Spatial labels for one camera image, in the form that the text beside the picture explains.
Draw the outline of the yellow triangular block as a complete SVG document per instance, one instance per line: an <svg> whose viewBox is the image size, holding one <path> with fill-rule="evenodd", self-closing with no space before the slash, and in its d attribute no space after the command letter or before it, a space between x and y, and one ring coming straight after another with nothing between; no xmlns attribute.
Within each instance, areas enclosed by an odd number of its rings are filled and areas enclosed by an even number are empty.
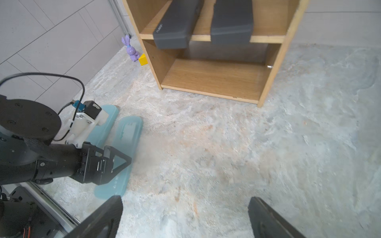
<svg viewBox="0 0 381 238"><path fill-rule="evenodd" d="M139 57L139 63L141 66L144 66L144 65L147 65L148 64L148 60L147 60L147 57L145 54L142 54L140 57Z"/></svg>

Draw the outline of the aluminium rail frame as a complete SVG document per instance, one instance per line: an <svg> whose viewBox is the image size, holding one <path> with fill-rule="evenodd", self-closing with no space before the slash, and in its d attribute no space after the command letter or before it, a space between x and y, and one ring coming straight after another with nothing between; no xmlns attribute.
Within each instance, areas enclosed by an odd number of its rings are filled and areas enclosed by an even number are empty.
<svg viewBox="0 0 381 238"><path fill-rule="evenodd" d="M64 238L80 224L42 188L33 183L2 185L1 192L9 201L30 203L36 208L33 217L15 238Z"/></svg>

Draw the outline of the purple rabbit toy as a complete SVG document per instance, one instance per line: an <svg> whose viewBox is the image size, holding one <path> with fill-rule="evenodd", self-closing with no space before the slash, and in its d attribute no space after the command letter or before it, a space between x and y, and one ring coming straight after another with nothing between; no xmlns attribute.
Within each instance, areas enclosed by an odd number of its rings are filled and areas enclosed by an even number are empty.
<svg viewBox="0 0 381 238"><path fill-rule="evenodd" d="M133 62L138 61L140 58L140 53L131 45L130 36L126 35L122 37L122 43L126 46L127 54L130 56Z"/></svg>

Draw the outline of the teal pencil case inner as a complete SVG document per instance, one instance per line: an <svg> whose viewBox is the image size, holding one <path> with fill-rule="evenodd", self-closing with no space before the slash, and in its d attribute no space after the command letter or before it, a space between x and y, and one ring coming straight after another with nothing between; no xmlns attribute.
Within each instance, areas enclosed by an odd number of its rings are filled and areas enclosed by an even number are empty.
<svg viewBox="0 0 381 238"><path fill-rule="evenodd" d="M112 154L114 177L109 183L98 185L94 189L95 197L107 200L113 195L125 194L142 128L143 120L138 116L124 117L119 121L111 144L118 150L117 154Z"/></svg>

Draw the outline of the wooden three-tier shelf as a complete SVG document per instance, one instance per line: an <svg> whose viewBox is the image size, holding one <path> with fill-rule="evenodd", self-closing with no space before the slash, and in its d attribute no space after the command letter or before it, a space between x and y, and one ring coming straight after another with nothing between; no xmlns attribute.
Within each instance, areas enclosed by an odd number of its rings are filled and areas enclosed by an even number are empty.
<svg viewBox="0 0 381 238"><path fill-rule="evenodd" d="M253 103L261 107L285 59L308 1L253 1L251 43L267 44L263 63L184 57L183 50L157 48L153 32L170 1L124 1L160 89Z"/></svg>

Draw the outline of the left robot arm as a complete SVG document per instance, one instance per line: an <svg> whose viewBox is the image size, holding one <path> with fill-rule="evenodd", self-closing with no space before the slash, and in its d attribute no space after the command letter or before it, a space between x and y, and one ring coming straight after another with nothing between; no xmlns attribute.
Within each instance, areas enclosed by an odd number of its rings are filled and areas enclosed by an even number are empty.
<svg viewBox="0 0 381 238"><path fill-rule="evenodd" d="M94 101L78 103L70 139L54 144L59 115L38 102L1 97L1 184L48 184L70 177L80 183L109 183L132 163L118 149L87 141L108 114Z"/></svg>

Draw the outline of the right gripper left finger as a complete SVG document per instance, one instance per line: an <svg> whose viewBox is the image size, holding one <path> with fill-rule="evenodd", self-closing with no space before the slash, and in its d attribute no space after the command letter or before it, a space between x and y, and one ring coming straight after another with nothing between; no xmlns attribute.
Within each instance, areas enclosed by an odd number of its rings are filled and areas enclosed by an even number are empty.
<svg viewBox="0 0 381 238"><path fill-rule="evenodd" d="M65 238L115 238L123 213L122 198L110 197Z"/></svg>

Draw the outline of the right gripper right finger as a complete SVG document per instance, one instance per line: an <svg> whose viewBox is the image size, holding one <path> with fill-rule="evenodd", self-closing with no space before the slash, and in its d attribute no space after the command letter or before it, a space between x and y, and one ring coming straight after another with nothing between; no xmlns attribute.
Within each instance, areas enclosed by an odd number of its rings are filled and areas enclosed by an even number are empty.
<svg viewBox="0 0 381 238"><path fill-rule="evenodd" d="M306 238L259 197L251 198L248 214L255 238Z"/></svg>

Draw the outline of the teal pencil case outer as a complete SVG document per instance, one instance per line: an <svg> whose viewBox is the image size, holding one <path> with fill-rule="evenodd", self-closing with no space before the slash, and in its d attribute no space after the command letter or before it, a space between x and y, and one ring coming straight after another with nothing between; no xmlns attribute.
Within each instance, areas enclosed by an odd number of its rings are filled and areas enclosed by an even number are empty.
<svg viewBox="0 0 381 238"><path fill-rule="evenodd" d="M103 149L119 114L119 109L115 105L103 105L101 108L109 115L109 117L103 125L96 126L85 141Z"/></svg>

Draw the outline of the black pencil case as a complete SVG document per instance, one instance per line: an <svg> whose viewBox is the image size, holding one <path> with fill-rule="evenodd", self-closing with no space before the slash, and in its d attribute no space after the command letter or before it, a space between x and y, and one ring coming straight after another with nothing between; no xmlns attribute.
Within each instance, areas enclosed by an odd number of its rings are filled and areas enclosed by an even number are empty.
<svg viewBox="0 0 381 238"><path fill-rule="evenodd" d="M153 32L161 50L186 49L199 18L204 1L174 0Z"/></svg>
<svg viewBox="0 0 381 238"><path fill-rule="evenodd" d="M251 0L217 0L210 28L212 44L249 44L254 17Z"/></svg>

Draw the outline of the teal pencil case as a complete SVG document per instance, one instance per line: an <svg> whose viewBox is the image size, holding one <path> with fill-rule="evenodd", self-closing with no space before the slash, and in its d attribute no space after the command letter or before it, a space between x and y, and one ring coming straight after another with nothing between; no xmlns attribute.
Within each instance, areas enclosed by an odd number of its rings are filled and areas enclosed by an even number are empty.
<svg viewBox="0 0 381 238"><path fill-rule="evenodd" d="M119 121L111 144L118 150L117 154L112 154L114 177L109 183L98 185L94 189L95 197L107 200L113 195L125 194L142 128L143 120L138 116L124 117Z"/></svg>
<svg viewBox="0 0 381 238"><path fill-rule="evenodd" d="M109 117L103 125L96 126L85 141L103 149L119 114L119 109L115 105L103 105L101 108L109 115Z"/></svg>

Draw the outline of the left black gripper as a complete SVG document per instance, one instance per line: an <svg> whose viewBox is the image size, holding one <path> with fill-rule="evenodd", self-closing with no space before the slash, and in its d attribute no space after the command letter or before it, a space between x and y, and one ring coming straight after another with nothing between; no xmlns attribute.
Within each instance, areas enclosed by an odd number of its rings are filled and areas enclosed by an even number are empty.
<svg viewBox="0 0 381 238"><path fill-rule="evenodd" d="M80 149L77 168L70 178L80 183L104 185L132 163L132 158L112 146L98 148L85 142Z"/></svg>

